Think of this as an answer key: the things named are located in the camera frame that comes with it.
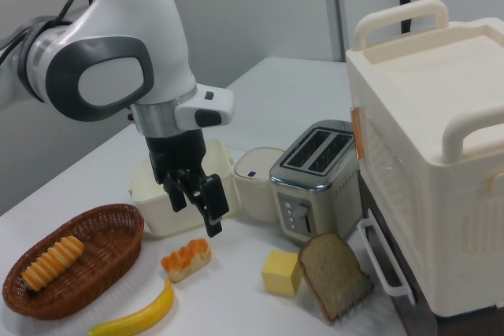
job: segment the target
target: orange latch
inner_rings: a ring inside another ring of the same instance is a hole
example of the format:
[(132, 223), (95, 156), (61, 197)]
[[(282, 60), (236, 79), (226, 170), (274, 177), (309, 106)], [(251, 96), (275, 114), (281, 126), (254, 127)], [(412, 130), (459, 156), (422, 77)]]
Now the orange latch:
[(357, 159), (364, 159), (364, 143), (362, 143), (361, 117), (359, 116), (359, 108), (350, 108), (350, 114), (354, 128), (355, 153), (357, 154)]

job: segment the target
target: butter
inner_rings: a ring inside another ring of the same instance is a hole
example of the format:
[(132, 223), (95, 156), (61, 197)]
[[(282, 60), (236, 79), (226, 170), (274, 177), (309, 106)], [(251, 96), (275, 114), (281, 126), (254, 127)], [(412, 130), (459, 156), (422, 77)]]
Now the butter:
[(297, 253), (272, 251), (261, 273), (268, 292), (288, 297), (297, 294), (302, 279)]

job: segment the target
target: banana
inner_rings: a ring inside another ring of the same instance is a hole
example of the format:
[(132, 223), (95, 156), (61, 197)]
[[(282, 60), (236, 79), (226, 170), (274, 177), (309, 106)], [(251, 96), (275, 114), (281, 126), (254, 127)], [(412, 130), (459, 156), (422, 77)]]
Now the banana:
[(132, 336), (157, 323), (173, 305), (172, 282), (167, 279), (165, 288), (157, 298), (145, 308), (131, 315), (99, 324), (87, 336)]

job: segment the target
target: white table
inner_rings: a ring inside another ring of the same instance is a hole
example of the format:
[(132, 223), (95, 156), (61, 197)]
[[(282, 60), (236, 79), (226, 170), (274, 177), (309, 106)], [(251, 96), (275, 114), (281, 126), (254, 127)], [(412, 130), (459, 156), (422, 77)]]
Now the white table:
[[(318, 120), (350, 120), (350, 89), (342, 63), (268, 58), (229, 88), (235, 92), (235, 117), (227, 126), (205, 130), (205, 137), (220, 138), (235, 161), (259, 146), (286, 149)], [(2, 282), (26, 250), (65, 221), (99, 205), (132, 204), (128, 182), (135, 164), (147, 154), (143, 136), (129, 126), (0, 216)], [(304, 282), (295, 298), (264, 289), (261, 268), (269, 252), (298, 251), (280, 226), (255, 223), (244, 213), (224, 220), (222, 226), (223, 231), (209, 240), (210, 264), (174, 284), (173, 308), (145, 335), (406, 334), (356, 233), (348, 242), (376, 288), (357, 311), (328, 324)], [(160, 259), (192, 238), (203, 237), (204, 227), (168, 238), (154, 238), (147, 230), (132, 269), (84, 310), (65, 319), (40, 321), (12, 312), (2, 301), (0, 335), (85, 335), (98, 323), (134, 312), (163, 287), (166, 274)]]

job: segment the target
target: toy food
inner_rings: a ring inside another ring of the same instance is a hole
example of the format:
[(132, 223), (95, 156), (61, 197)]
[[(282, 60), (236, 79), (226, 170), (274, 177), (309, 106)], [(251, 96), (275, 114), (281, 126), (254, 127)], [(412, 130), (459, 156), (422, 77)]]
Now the toy food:
[(157, 323), (173, 305), (173, 289), (169, 279), (165, 288), (157, 298), (145, 308), (131, 315), (99, 324), (92, 328), (87, 336), (132, 336), (138, 334)]
[(337, 234), (321, 234), (310, 239), (299, 251), (298, 260), (305, 281), (329, 322), (334, 322), (371, 292), (372, 283), (361, 271), (354, 251)]
[(83, 254), (84, 244), (65, 236), (21, 273), (27, 289), (39, 291), (66, 271)]
[(204, 238), (191, 240), (187, 246), (161, 259), (172, 282), (179, 282), (212, 260), (212, 250)]
[(302, 279), (298, 254), (271, 251), (261, 274), (268, 292), (295, 297)]

